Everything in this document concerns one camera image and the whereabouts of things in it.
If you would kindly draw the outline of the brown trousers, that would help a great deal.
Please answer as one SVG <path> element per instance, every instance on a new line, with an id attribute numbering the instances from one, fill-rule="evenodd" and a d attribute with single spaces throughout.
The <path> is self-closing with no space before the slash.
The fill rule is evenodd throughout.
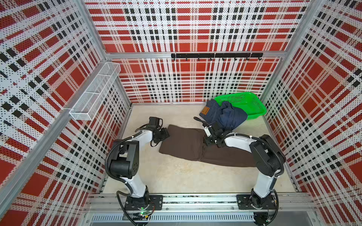
<path id="1" fill-rule="evenodd" d="M 234 147 L 207 146 L 202 129 L 169 125 L 170 137 L 162 141 L 159 152 L 173 157 L 227 167 L 256 167 L 250 152 Z"/>

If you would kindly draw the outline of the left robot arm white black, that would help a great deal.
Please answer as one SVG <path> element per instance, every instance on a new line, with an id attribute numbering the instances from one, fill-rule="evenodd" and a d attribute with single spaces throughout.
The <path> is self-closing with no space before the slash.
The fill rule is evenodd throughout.
<path id="1" fill-rule="evenodd" d="M 126 211 L 159 211 L 162 209 L 163 196 L 150 195 L 148 187 L 138 175 L 140 167 L 140 150 L 146 146 L 157 146 L 161 141 L 170 137 L 163 120 L 150 117 L 149 123 L 142 125 L 135 134 L 115 140 L 106 156 L 105 170 L 107 175 L 122 182 L 128 192 L 117 192 L 118 197 L 125 197 L 121 202 Z"/>

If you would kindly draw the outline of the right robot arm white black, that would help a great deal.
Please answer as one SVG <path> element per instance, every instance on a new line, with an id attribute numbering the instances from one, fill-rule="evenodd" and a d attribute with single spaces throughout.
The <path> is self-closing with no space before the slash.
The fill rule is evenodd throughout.
<path id="1" fill-rule="evenodd" d="M 224 131 L 216 122 L 212 124 L 204 120 L 201 122 L 206 134 L 204 141 L 207 146 L 232 147 L 252 154 L 259 173 L 245 205 L 257 210 L 263 209 L 268 201 L 273 200 L 274 186 L 285 170 L 285 155 L 269 135 L 254 137 Z"/>

